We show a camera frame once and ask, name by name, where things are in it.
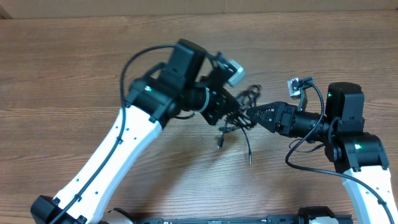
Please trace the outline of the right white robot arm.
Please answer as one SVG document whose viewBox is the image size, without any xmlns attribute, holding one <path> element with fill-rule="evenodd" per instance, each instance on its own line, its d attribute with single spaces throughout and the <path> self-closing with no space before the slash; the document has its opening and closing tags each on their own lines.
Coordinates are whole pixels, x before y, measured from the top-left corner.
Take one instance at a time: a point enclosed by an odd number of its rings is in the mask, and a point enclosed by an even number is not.
<svg viewBox="0 0 398 224">
<path fill-rule="evenodd" d="M 359 223 L 397 223 L 391 173 L 379 137 L 364 131 L 362 88 L 350 82 L 328 86 L 327 96 L 314 82 L 289 84 L 299 106 L 276 101 L 246 111 L 250 119 L 271 133 L 292 138 L 285 163 L 293 169 L 340 177 Z M 334 170 L 293 164 L 291 155 L 304 143 L 320 142 Z"/>
</svg>

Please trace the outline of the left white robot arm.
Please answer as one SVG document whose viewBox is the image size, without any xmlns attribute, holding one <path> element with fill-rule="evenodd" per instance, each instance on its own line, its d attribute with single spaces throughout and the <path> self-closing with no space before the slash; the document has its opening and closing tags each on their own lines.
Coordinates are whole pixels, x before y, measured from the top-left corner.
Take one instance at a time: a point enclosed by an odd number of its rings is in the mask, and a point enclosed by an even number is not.
<svg viewBox="0 0 398 224">
<path fill-rule="evenodd" d="M 108 134 L 62 190 L 35 200 L 30 212 L 36 223 L 99 223 L 124 176 L 171 119 L 194 111 L 214 125 L 238 111 L 224 88 L 244 78 L 238 62 L 185 39 L 171 48 L 167 62 L 120 87 L 121 108 Z"/>
</svg>

